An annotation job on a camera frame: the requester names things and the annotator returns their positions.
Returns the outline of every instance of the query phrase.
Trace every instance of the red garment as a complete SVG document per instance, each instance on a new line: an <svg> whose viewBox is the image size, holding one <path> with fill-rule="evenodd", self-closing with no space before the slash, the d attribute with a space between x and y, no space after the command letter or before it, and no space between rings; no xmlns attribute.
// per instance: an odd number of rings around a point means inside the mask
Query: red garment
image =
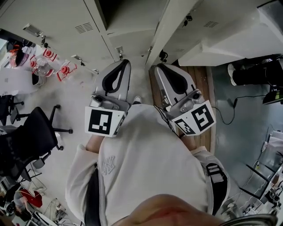
<svg viewBox="0 0 283 226"><path fill-rule="evenodd" d="M22 196L27 198L27 201L36 206L41 207L42 206L42 196L38 192L34 192L34 197L30 194L30 192L26 189L20 190Z"/></svg>

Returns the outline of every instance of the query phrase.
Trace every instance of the person in red clothing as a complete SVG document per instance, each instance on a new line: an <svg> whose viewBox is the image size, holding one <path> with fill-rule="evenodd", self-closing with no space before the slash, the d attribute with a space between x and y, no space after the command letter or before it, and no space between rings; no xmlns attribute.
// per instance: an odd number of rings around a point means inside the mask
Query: person in red clothing
<svg viewBox="0 0 283 226"><path fill-rule="evenodd" d="M42 196L34 191L34 196L26 189L21 189L15 192L14 195L15 211L21 213L25 209L31 213L27 207L27 203L30 203L36 207L42 206Z"/></svg>

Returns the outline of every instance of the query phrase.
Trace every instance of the wooden floor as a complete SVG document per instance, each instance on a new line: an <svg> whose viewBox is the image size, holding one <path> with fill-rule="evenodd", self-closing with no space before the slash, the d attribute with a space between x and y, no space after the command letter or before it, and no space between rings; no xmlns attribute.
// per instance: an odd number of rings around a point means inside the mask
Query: wooden floor
<svg viewBox="0 0 283 226"><path fill-rule="evenodd" d="M209 100L209 87L207 81L207 72L205 67L180 67L188 72L195 82L196 87L201 91L205 100ZM157 106L161 106L161 93L154 76L154 68L149 70L151 89L153 94L153 102ZM199 136L195 136L196 145L205 146L210 151L211 129L209 128Z"/></svg>

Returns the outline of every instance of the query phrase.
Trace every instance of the backpack strap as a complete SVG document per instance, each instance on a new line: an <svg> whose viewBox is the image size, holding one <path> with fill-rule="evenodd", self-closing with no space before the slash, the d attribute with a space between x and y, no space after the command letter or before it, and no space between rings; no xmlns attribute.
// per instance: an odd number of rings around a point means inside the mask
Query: backpack strap
<svg viewBox="0 0 283 226"><path fill-rule="evenodd" d="M215 215L222 204L227 200L230 191L228 173L221 162L203 147L193 155L203 167L207 184L207 198L209 214Z"/></svg>
<svg viewBox="0 0 283 226"><path fill-rule="evenodd" d="M84 223L86 226L101 226L99 218L99 179L97 163L94 165L95 171L92 174L86 193L86 208Z"/></svg>

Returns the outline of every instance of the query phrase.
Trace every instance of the shoe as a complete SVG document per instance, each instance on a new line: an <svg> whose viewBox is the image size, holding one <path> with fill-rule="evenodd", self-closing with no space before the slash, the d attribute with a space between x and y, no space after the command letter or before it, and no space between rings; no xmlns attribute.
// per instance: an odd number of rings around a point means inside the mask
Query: shoe
<svg viewBox="0 0 283 226"><path fill-rule="evenodd" d="M135 102L142 103L142 99L141 99L141 97L136 96L136 97L134 98L134 103L135 103Z"/></svg>
<svg viewBox="0 0 283 226"><path fill-rule="evenodd" d="M233 64L228 64L228 74L230 76L230 79L231 79L231 83L233 86L236 86L237 84L234 82L233 80L233 72L235 71L236 69L234 68Z"/></svg>

